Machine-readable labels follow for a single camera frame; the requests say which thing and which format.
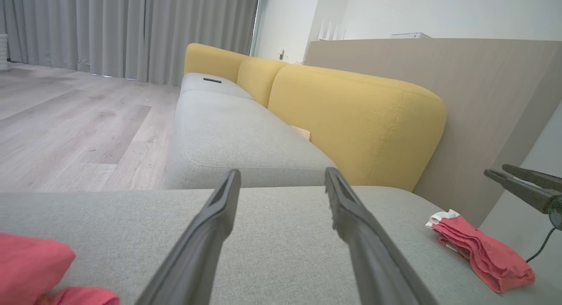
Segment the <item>gray curtain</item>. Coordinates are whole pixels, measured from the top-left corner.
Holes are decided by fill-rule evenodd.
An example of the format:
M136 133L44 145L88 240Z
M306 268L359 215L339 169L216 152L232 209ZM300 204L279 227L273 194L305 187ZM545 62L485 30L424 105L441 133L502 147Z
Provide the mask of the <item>gray curtain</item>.
M189 43L249 53L256 3L2 0L0 20L12 61L179 85Z

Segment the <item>folded red cloth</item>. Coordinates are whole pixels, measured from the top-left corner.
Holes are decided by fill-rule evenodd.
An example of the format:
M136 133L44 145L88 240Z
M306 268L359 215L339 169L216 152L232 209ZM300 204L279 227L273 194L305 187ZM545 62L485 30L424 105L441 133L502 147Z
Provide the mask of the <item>folded red cloth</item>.
M55 287L74 261L74 252L54 240L0 233L0 305L118 305L119 297L98 287Z
M470 266L496 293L534 282L533 269L508 245L472 227L453 210L432 215L427 227L439 242L469 259Z

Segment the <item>white cylindrical object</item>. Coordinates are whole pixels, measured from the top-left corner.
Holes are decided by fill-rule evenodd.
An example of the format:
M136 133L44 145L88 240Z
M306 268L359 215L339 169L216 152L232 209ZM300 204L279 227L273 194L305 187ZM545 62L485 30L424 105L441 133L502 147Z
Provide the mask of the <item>white cylindrical object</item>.
M8 70L8 35L0 34L0 71Z

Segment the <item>floor plank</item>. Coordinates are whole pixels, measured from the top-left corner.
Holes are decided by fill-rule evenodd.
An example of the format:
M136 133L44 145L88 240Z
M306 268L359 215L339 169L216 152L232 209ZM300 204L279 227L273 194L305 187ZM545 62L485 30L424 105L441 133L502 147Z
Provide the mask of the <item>floor plank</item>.
M0 73L0 192L163 187L179 88L66 69Z

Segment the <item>cord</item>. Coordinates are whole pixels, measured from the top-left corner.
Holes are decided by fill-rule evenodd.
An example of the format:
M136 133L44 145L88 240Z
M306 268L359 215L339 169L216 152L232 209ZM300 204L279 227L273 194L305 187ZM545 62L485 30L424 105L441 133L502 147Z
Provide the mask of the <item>cord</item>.
M532 259L534 259L535 257L538 256L538 254L542 251L542 249L544 249L544 246L546 245L546 242L548 241L548 239L550 238L550 235L552 235L552 233L556 230L556 227L554 227L553 229L550 229L550 231L548 232L548 235L546 236L546 239L544 240L544 243L542 243L542 246L540 246L540 249L538 249L537 253L534 254L532 257L530 257L529 259L527 259L526 263L529 263L529 261L531 261Z

